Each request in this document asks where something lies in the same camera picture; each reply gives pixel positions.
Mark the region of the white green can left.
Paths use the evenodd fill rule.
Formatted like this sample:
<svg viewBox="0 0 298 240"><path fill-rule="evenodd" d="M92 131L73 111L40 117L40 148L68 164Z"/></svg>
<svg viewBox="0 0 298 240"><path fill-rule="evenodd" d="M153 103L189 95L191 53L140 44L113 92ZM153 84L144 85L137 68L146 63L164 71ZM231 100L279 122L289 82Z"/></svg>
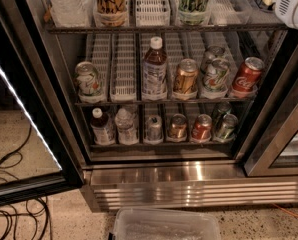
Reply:
<svg viewBox="0 0 298 240"><path fill-rule="evenodd" d="M88 61L80 62L75 68L75 82L81 101L96 103L101 100L103 88L96 67Z"/></svg>

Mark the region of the brown tea bottle middle shelf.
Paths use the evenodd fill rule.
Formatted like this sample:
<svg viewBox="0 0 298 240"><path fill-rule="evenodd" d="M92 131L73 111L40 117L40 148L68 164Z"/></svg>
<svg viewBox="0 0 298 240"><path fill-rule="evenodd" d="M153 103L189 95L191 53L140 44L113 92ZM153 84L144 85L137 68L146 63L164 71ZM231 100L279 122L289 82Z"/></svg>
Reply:
<svg viewBox="0 0 298 240"><path fill-rule="evenodd" d="M160 100L167 97L167 54L161 37L150 39L150 47L142 62L142 97Z"/></svg>

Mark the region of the green can bottom front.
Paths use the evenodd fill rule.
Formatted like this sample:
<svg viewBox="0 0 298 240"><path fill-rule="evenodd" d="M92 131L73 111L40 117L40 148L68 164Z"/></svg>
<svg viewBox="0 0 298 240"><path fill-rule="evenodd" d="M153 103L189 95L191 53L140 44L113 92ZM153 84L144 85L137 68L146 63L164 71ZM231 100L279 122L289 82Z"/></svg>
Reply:
<svg viewBox="0 0 298 240"><path fill-rule="evenodd" d="M222 141L227 141L229 139L232 139L237 125L238 125L237 117L233 114L226 114L222 118L216 130L215 137Z"/></svg>

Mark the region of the white green can front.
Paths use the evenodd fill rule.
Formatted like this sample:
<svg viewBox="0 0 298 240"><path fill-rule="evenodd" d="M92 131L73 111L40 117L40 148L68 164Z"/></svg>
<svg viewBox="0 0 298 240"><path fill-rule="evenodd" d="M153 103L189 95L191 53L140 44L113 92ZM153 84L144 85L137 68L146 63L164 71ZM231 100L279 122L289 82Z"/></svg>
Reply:
<svg viewBox="0 0 298 240"><path fill-rule="evenodd" d="M205 71L203 86L212 92L220 91L226 84L227 76L230 72L230 63L227 59L213 59Z"/></svg>

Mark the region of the gold can bottom shelf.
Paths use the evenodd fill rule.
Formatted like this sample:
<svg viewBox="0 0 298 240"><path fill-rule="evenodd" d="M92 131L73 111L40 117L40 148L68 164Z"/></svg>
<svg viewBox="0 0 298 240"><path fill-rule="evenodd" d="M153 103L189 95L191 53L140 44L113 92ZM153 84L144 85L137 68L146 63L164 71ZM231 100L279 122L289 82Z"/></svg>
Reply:
<svg viewBox="0 0 298 240"><path fill-rule="evenodd" d="M187 119L183 114L174 114L170 119L168 136L174 139L181 139L187 133Z"/></svg>

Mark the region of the clear water bottle shelf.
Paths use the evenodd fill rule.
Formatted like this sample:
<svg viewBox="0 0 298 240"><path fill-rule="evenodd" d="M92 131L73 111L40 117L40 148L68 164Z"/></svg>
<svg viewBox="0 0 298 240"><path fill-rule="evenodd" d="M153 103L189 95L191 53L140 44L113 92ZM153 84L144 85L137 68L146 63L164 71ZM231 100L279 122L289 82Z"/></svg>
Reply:
<svg viewBox="0 0 298 240"><path fill-rule="evenodd" d="M133 145L138 142L133 115L128 110L120 108L114 121L118 130L118 140L121 144Z"/></svg>
<svg viewBox="0 0 298 240"><path fill-rule="evenodd" d="M92 0L50 0L57 27L90 27Z"/></svg>

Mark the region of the open glass fridge door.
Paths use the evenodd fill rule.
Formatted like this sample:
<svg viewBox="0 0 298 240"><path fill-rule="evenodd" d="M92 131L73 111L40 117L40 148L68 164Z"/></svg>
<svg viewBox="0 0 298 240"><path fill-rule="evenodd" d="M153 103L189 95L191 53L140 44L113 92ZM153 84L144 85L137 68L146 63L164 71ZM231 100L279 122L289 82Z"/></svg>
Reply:
<svg viewBox="0 0 298 240"><path fill-rule="evenodd" d="M0 0L0 207L83 185L74 121L37 24L41 0Z"/></svg>

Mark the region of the red can bottom shelf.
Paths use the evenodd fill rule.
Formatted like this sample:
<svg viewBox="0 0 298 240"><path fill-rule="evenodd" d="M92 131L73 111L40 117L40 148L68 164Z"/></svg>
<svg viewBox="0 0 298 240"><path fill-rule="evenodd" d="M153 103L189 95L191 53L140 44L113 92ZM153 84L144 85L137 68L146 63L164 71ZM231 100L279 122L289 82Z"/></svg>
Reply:
<svg viewBox="0 0 298 240"><path fill-rule="evenodd" d="M200 114L194 122L191 137L194 141L205 142L211 138L212 119L207 114Z"/></svg>

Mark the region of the clear water bottle top shelf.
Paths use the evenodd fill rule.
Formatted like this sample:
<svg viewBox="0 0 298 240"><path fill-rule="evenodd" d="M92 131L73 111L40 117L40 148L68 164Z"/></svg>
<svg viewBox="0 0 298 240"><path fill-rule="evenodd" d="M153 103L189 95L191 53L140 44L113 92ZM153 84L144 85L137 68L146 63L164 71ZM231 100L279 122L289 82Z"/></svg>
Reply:
<svg viewBox="0 0 298 240"><path fill-rule="evenodd" d="M50 0L57 27L90 27L92 0Z"/></svg>

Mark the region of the green can bottom behind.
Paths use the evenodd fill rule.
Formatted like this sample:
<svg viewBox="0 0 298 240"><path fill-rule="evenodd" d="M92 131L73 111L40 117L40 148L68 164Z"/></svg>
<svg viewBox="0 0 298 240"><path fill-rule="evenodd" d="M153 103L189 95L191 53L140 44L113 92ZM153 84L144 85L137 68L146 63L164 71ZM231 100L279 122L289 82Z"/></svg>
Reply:
<svg viewBox="0 0 298 240"><path fill-rule="evenodd" d="M231 113L231 110L232 106L229 102L217 103L212 112L213 125L216 126L224 115Z"/></svg>

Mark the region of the red coca cola can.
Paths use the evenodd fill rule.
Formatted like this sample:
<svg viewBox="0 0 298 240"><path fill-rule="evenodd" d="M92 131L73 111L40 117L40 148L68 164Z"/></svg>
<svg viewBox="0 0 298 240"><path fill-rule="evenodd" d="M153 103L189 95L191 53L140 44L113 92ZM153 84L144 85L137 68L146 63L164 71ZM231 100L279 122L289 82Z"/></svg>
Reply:
<svg viewBox="0 0 298 240"><path fill-rule="evenodd" d="M260 80L264 62L257 57L247 57L241 64L232 82L232 88L239 92L251 92Z"/></svg>

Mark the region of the clear water bottle bottom shelf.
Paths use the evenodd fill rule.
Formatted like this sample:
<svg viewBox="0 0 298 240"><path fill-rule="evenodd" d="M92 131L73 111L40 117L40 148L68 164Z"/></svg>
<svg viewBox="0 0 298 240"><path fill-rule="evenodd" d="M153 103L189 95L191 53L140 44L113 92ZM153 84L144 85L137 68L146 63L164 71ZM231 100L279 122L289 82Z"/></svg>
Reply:
<svg viewBox="0 0 298 240"><path fill-rule="evenodd" d="M118 140L121 144L133 145L138 142L133 115L128 110L120 108L114 121L118 130Z"/></svg>

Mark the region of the silver can bottom shelf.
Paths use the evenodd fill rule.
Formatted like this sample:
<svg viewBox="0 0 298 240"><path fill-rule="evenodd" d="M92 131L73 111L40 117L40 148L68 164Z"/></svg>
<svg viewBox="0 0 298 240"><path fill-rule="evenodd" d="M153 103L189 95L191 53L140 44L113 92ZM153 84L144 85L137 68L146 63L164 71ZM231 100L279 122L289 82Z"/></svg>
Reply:
<svg viewBox="0 0 298 240"><path fill-rule="evenodd" d="M146 122L147 139L152 142L162 141L162 119L159 115L150 115Z"/></svg>

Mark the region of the stainless steel fridge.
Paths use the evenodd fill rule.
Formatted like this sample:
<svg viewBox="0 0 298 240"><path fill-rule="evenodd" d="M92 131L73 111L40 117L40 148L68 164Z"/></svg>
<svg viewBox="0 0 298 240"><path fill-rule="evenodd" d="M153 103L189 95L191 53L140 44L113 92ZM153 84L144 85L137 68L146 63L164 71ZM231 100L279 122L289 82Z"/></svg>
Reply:
<svg viewBox="0 0 298 240"><path fill-rule="evenodd" d="M217 0L208 25L179 23L176 0L127 0L130 19L118 28L58 28L43 21L49 0L0 0L0 64L23 118L54 169L31 156L22 178L0 182L0 206L80 189L96 212L152 208L298 203L298 31L254 0ZM80 100L72 73L79 60L96 65L104 83L103 108L136 109L169 124L176 114L193 120L216 102L197 95L181 101L145 100L141 58L160 35L171 64L200 59L223 45L233 67L257 56L264 74L253 96L232 98L238 125L232 138L158 144L138 132L132 145L97 144L91 106Z"/></svg>

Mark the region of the brown tea bottle bottom shelf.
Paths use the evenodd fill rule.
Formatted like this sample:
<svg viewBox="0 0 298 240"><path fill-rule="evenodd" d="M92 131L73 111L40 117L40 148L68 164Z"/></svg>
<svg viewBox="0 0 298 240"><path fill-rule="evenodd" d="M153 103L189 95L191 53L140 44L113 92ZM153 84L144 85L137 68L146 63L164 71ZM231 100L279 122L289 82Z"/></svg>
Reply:
<svg viewBox="0 0 298 240"><path fill-rule="evenodd" d="M94 108L90 124L96 144L111 145L115 143L112 120L106 112L103 112L100 108Z"/></svg>

